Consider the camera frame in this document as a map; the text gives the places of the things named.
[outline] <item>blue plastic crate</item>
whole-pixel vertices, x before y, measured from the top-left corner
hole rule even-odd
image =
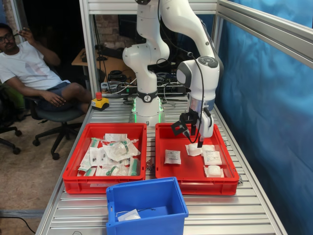
[[[175,177],[114,185],[107,188],[107,200],[108,235],[183,234],[188,209]],[[134,209],[141,219],[118,222]]]

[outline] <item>blue backdrop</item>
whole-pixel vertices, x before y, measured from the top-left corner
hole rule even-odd
[[[312,27],[312,0],[234,0]],[[224,22],[216,103],[290,235],[313,234],[313,70]]]
[[[5,13],[3,9],[2,0],[0,0],[0,23],[5,23]]]

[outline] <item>red button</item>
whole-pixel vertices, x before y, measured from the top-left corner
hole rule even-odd
[[[102,92],[96,92],[96,99],[102,100]]]

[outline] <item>wooden desk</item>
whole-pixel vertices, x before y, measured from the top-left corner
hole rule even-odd
[[[82,61],[82,54],[86,52],[86,49],[82,49],[80,53],[77,55],[77,57],[73,60],[72,65],[74,66],[83,66],[84,67],[84,74],[88,75],[88,72],[86,72],[86,67],[88,67],[87,62]],[[95,50],[96,58],[99,57],[98,50]],[[125,74],[127,77],[131,78],[131,81],[133,81],[136,78],[136,75],[134,71],[129,68],[123,60],[117,59],[114,57],[105,56],[107,60],[105,61],[107,73],[109,74],[112,70],[120,70],[123,71],[123,74]],[[100,63],[101,63],[101,70],[105,72],[103,62],[97,61],[97,68],[100,69]]]

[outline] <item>shorts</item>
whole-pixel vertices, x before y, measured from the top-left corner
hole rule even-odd
[[[62,82],[59,85],[56,85],[55,87],[49,88],[47,91],[49,92],[53,92],[55,94],[57,94],[58,96],[62,97],[62,91],[64,90],[64,88],[66,86],[68,86],[70,83],[68,82]],[[79,102],[78,100],[71,100],[69,102],[65,102],[64,105],[57,107],[54,106],[53,104],[51,104],[50,102],[42,99],[41,101],[38,102],[38,107],[40,109],[43,109],[45,111],[52,111],[52,112],[61,112],[61,111],[65,111],[68,110],[70,108],[76,107],[79,110],[81,110],[81,102]]]

